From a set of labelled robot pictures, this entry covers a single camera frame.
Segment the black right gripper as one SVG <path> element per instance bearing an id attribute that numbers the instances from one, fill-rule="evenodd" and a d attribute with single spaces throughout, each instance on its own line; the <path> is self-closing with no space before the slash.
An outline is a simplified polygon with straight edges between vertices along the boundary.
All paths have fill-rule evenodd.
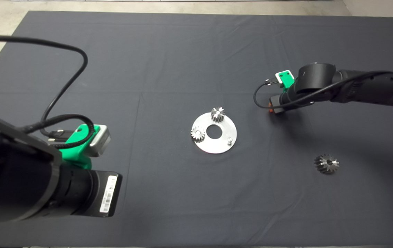
<path id="1" fill-rule="evenodd" d="M 283 107 L 283 108 L 274 108 L 272 109 L 272 107 L 277 107 L 280 105 L 285 105 L 290 103 L 290 99 L 288 97 L 287 94 L 279 94 L 279 95 L 275 95 L 269 98 L 269 113 L 272 114 L 280 114 L 286 111 L 290 111 L 292 109 L 292 107 Z"/>

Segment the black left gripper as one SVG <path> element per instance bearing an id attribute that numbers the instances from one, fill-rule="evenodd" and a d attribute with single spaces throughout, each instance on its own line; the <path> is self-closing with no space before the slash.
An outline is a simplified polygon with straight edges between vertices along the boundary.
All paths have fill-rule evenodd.
<path id="1" fill-rule="evenodd" d="M 115 214 L 123 176 L 117 172 L 93 170 L 93 191 L 88 216 L 109 218 Z"/>

